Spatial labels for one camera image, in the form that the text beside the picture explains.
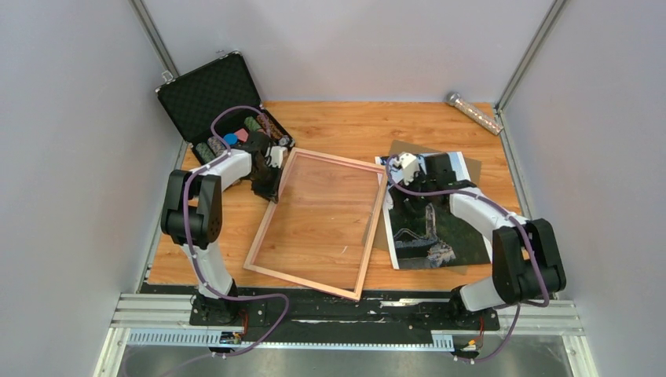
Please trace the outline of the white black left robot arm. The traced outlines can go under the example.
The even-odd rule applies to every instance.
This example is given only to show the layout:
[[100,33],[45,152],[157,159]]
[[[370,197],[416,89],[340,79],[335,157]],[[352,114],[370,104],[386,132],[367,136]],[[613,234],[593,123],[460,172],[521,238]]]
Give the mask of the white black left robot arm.
[[242,299],[221,256],[222,194],[247,179],[257,196],[277,202],[288,149],[258,131],[239,144],[231,145],[223,137],[215,141],[220,150],[211,161],[170,173],[160,227],[187,255],[198,280],[198,296],[210,305],[210,314],[221,324],[232,324],[240,316]]

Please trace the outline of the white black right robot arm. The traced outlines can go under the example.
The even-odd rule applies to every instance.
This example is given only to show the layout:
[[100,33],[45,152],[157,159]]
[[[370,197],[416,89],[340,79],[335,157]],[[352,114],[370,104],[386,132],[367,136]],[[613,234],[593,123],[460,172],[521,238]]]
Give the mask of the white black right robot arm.
[[458,178],[445,154],[420,157],[408,152],[386,158],[384,167],[395,207],[447,203],[490,243],[491,276],[452,291],[450,321],[468,328],[480,312],[522,303],[546,307],[567,285],[552,224],[529,219],[489,199],[472,181]]

